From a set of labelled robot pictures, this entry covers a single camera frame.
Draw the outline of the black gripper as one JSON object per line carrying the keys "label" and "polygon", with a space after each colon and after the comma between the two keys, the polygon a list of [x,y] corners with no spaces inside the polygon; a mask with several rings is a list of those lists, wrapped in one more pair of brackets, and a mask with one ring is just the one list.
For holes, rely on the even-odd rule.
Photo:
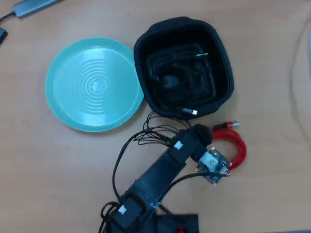
{"label": "black gripper", "polygon": [[185,162],[189,157],[198,162],[212,143],[213,132],[210,127],[195,124],[192,130],[181,131],[176,143],[169,149],[169,155],[177,162]]}

